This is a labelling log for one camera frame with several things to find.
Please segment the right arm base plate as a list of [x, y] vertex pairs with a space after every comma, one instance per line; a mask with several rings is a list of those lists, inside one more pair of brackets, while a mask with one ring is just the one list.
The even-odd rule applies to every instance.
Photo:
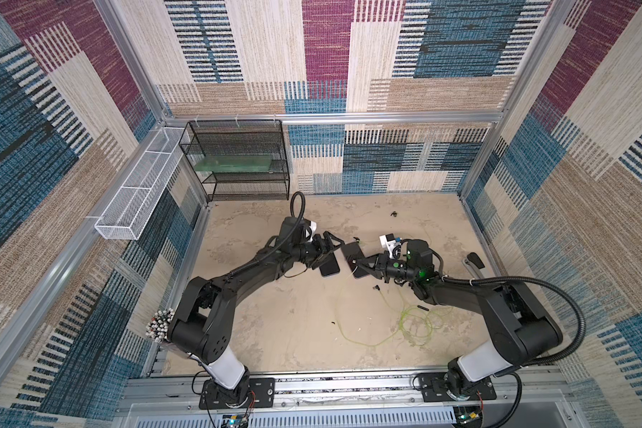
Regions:
[[417, 374], [412, 387], [421, 392], [424, 402], [494, 401], [497, 394], [492, 381], [486, 377], [470, 382], [457, 374], [431, 372]]

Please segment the green board on shelf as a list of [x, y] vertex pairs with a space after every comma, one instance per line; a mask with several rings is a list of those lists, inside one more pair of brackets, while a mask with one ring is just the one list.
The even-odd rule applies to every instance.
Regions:
[[196, 171], [214, 173], [267, 172], [273, 160], [270, 155], [207, 156], [194, 165]]

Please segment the blue smartphone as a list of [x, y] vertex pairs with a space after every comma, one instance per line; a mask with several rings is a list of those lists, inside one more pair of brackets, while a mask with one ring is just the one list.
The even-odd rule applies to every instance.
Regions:
[[340, 265], [334, 253], [329, 254], [319, 267], [322, 277], [335, 276], [341, 272]]

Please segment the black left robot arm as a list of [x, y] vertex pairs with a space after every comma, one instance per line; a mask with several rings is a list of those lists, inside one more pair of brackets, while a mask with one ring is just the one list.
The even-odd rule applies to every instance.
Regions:
[[305, 195], [294, 193], [291, 215], [252, 260], [222, 276], [191, 279], [169, 323], [166, 341], [199, 361], [231, 406], [251, 398], [249, 369], [229, 346], [237, 306], [296, 263], [319, 269], [344, 245], [329, 232], [319, 235], [315, 223], [305, 219], [305, 209]]

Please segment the clear cup of coloured sticks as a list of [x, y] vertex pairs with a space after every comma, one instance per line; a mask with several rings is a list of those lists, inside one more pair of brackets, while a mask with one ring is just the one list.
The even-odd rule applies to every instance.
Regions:
[[173, 309], [158, 310], [146, 325], [146, 336], [156, 343], [167, 341], [169, 325], [173, 320]]

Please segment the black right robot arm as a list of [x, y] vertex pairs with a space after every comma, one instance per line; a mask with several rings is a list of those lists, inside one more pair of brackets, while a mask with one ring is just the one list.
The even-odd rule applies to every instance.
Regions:
[[[521, 367], [541, 366], [562, 360], [579, 349], [587, 335], [587, 319], [579, 304], [556, 285], [528, 276], [460, 279], [440, 272], [433, 255], [410, 255], [405, 261], [390, 254], [355, 259], [367, 274], [397, 284], [408, 284], [417, 298], [433, 306], [448, 306], [483, 317], [490, 340], [448, 365], [445, 376], [449, 396], [463, 401], [491, 376], [513, 374]], [[538, 285], [562, 298], [574, 312], [577, 327], [564, 349], [543, 354], [561, 345], [562, 329], [528, 287]]]

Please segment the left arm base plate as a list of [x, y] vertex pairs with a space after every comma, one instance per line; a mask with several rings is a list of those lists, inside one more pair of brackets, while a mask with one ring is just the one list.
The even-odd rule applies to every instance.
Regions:
[[242, 381], [235, 390], [228, 390], [208, 381], [200, 394], [199, 409], [272, 408], [276, 392], [273, 377], [255, 377]]

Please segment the purple smartphone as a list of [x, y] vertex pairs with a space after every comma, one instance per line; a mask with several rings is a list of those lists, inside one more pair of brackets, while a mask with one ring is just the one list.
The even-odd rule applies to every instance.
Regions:
[[360, 267], [357, 264], [357, 261], [360, 259], [365, 258], [365, 255], [360, 248], [360, 243], [359, 242], [351, 242], [349, 244], [344, 244], [341, 248], [342, 255], [344, 257], [344, 260], [348, 263], [348, 266], [351, 270], [352, 276], [355, 279], [360, 279], [362, 277], [368, 276], [367, 271], [363, 269], [363, 267]]

